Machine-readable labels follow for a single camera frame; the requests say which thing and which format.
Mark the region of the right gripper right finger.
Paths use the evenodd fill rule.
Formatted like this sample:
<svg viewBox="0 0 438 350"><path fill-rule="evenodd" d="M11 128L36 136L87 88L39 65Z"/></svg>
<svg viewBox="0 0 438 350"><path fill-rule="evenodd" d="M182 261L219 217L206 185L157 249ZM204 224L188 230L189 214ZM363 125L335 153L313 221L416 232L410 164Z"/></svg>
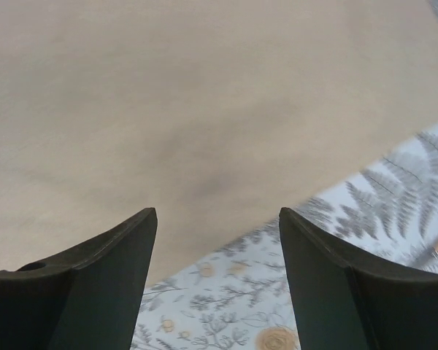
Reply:
<svg viewBox="0 0 438 350"><path fill-rule="evenodd" d="M438 349L438 274L371 254L289 208L279 228L303 349Z"/></svg>

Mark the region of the beige cloth napkin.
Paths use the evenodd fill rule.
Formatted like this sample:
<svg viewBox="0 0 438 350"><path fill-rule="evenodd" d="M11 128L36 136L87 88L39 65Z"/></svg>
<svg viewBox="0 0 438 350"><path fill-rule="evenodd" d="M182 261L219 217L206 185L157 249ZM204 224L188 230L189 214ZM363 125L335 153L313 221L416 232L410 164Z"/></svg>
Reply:
<svg viewBox="0 0 438 350"><path fill-rule="evenodd" d="M0 1L0 270L153 207L158 281L437 121L427 1Z"/></svg>

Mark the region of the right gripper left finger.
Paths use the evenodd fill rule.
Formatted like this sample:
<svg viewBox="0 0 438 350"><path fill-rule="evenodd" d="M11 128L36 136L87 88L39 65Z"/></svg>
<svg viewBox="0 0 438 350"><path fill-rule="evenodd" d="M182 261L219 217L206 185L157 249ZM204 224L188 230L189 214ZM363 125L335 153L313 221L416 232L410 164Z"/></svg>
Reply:
<svg viewBox="0 0 438 350"><path fill-rule="evenodd" d="M0 349L129 349L156 235L146 208L16 271L0 271Z"/></svg>

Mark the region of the floral tablecloth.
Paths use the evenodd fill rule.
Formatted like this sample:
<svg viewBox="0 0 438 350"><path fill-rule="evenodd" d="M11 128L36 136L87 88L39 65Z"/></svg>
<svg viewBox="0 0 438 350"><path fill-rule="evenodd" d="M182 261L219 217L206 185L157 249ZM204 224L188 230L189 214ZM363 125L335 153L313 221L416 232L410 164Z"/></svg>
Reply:
<svg viewBox="0 0 438 350"><path fill-rule="evenodd" d="M157 1L153 39L218 73L162 138L133 349L298 349L278 212L421 265L438 238L438 1Z"/></svg>

